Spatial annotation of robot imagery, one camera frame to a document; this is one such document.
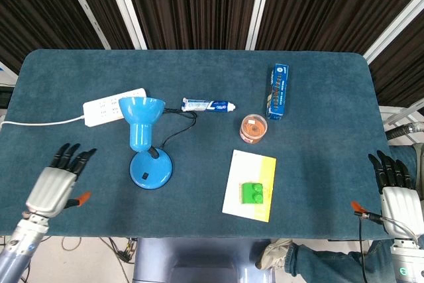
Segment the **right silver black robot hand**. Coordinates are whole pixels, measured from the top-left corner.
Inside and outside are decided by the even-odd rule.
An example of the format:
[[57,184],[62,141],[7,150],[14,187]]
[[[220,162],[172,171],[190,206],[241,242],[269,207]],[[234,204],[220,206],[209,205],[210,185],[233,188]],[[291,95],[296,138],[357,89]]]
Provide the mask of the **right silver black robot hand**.
[[419,242],[423,235],[423,210],[417,190],[413,189],[411,174],[400,160],[378,151],[368,155],[374,169],[381,212],[372,213],[357,201],[350,203],[360,219],[383,225],[385,232],[394,239]]

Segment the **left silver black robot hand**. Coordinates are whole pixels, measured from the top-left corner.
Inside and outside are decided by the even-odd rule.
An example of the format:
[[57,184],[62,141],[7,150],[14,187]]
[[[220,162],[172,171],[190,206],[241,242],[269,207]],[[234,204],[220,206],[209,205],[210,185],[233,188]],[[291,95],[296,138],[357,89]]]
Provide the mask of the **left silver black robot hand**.
[[78,143],[62,145],[50,165],[42,170],[26,200],[29,213],[53,218],[62,210],[80,207],[90,199],[91,192],[85,192],[76,198],[71,196],[80,174],[96,152],[93,148],[75,155],[79,147]]

